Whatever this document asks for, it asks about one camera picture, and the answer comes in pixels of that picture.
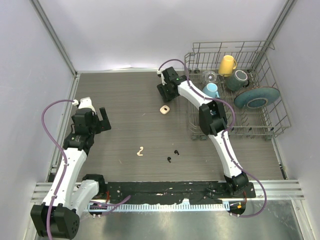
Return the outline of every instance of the metal wire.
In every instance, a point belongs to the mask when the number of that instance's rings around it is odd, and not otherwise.
[[[267,140],[277,137],[291,127],[286,106],[280,97],[276,102],[256,109],[239,109],[234,105],[234,99],[238,94],[253,88],[273,87],[278,89],[278,84],[265,53],[266,41],[229,41],[229,42],[195,42],[193,52],[185,55],[184,62],[190,71],[190,79],[199,89],[203,89],[201,74],[206,70],[218,72],[220,62],[225,55],[231,55],[237,62],[237,69],[247,73],[249,86],[237,92],[226,88],[225,79],[219,76],[216,84],[221,99],[225,100],[235,109],[236,123],[229,132],[230,135],[246,136],[254,138],[265,136]],[[274,50],[272,42],[269,49]],[[256,62],[257,56],[262,55],[260,62]],[[229,120],[231,112],[225,107],[226,117]],[[199,111],[188,101],[187,123],[193,140],[206,140],[206,136],[199,127]]]

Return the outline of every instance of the teal plate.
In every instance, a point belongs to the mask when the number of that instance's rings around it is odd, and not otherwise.
[[[280,97],[278,89],[269,86],[257,87],[240,93],[234,99],[237,108],[258,109],[274,103]]]

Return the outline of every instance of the yellow mug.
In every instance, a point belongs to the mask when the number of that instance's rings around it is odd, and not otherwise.
[[[231,55],[225,55],[221,61],[218,73],[224,77],[229,77],[232,71],[237,68],[237,62]]]

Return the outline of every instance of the green mug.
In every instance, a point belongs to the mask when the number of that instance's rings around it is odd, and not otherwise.
[[[240,90],[245,84],[248,86],[248,83],[248,75],[242,70],[235,71],[231,76],[226,77],[225,79],[226,87],[234,92]]]

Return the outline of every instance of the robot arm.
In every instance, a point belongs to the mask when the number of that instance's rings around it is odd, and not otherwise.
[[[78,174],[94,144],[95,135],[111,129],[105,108],[100,108],[102,120],[99,120],[89,97],[81,99],[77,107],[78,109],[71,117],[74,130],[63,143],[67,167],[65,169],[65,163],[61,161],[47,196],[41,205],[34,205],[31,210],[34,226],[38,235],[42,237],[48,236],[46,216],[53,192],[58,185],[60,187],[55,195],[50,218],[50,229],[54,238],[73,239],[79,229],[80,217],[90,200],[107,191],[102,175],[87,174],[82,179],[79,189],[74,193]]]
[[[178,76],[173,67],[169,67],[161,73],[158,72],[158,74],[161,74],[162,84],[159,84],[157,88],[165,102],[171,101],[178,96],[183,96],[199,110],[200,128],[211,139],[218,152],[229,192],[233,195],[242,193],[249,180],[247,175],[233,163],[234,161],[241,166],[227,134],[224,137],[227,148],[223,141],[222,133],[227,129],[227,117],[223,104],[197,95],[188,85],[186,76]],[[192,82],[190,82],[190,85],[201,95],[206,96]]]

